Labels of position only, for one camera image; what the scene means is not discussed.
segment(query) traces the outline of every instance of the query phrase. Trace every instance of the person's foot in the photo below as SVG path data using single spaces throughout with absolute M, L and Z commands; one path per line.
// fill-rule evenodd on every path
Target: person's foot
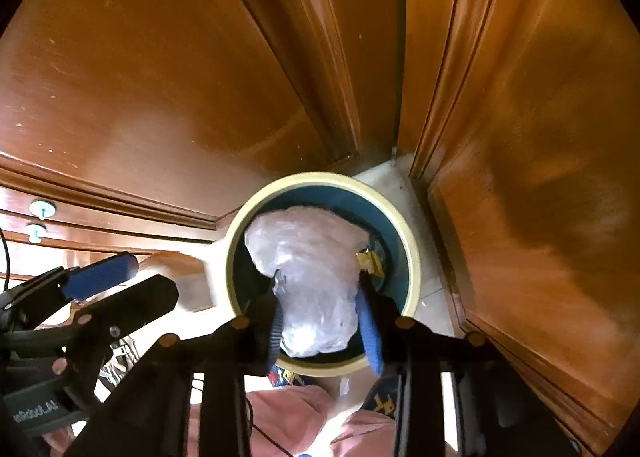
M 370 410 L 396 419 L 396 405 L 398 404 L 398 378 L 387 377 L 379 379 L 371 387 L 360 410 Z
M 313 385 L 313 378 L 309 376 L 301 376 L 295 372 L 287 371 L 282 367 L 274 365 L 268 376 L 271 387 L 277 389 L 279 387 Z

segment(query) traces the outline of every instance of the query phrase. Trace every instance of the tile floor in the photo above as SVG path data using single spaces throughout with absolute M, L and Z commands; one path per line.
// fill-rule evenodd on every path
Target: tile floor
M 430 229 L 422 213 L 417 197 L 405 179 L 400 166 L 407 166 L 407 160 L 388 161 L 373 167 L 355 177 L 382 193 L 404 215 L 414 231 L 420 262 L 422 265 L 422 286 L 420 304 L 416 318 L 429 326 L 433 331 L 453 336 L 453 328 L 442 290 L 442 269 L 438 261 Z M 229 304 L 225 300 L 224 286 L 224 239 L 202 249 L 194 249 L 189 254 L 204 260 L 207 264 L 209 283 L 212 294 L 216 297 L 217 306 L 197 313 L 174 312 L 143 327 L 134 334 L 136 345 L 142 353 L 148 349 L 158 337 L 165 332 L 175 332 L 181 339 L 192 338 L 212 332 L 233 317 Z M 357 410 L 376 376 L 369 369 L 341 377 L 323 378 L 321 385 L 336 398 L 332 419 L 324 427 L 316 441 L 309 449 L 313 457 L 329 456 L 328 442 L 351 413 Z M 443 374 L 445 393 L 445 430 L 447 442 L 456 448 L 455 414 L 452 406 L 452 390 L 450 377 Z M 267 389 L 270 385 L 265 377 L 248 377 L 247 391 Z

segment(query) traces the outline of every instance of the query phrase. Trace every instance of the wooden door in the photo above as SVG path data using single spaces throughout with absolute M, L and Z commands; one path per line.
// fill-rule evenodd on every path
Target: wooden door
M 619 0 L 407 0 L 399 148 L 487 332 L 585 452 L 640 397 L 640 34 Z
M 3 227 L 20 233 L 16 214 L 40 196 L 66 207 L 66 240 L 210 242 L 271 180 L 388 159 L 401 9 L 23 0 L 0 37 Z

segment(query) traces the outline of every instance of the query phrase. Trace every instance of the trash can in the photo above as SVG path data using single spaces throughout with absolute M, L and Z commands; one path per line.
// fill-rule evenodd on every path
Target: trash can
M 402 315 L 413 316 L 420 294 L 420 259 L 409 225 L 380 193 L 351 177 L 307 172 L 274 181 L 240 209 L 226 235 L 225 283 L 234 313 L 242 314 L 248 301 L 264 294 L 270 278 L 261 275 L 244 245 L 244 232 L 261 213 L 315 206 L 331 210 L 367 230 L 384 251 L 385 277 L 380 293 L 393 298 Z M 360 333 L 345 350 L 309 358 L 289 358 L 281 351 L 278 364 L 305 376 L 340 376 L 367 366 Z

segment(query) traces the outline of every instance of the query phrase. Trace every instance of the crumpled translucent plastic bag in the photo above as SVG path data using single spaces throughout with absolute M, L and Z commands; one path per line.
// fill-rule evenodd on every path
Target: crumpled translucent plastic bag
M 333 212 L 293 206 L 257 216 L 244 243 L 258 271 L 275 276 L 286 354 L 345 349 L 358 329 L 356 253 L 367 247 L 369 234 Z

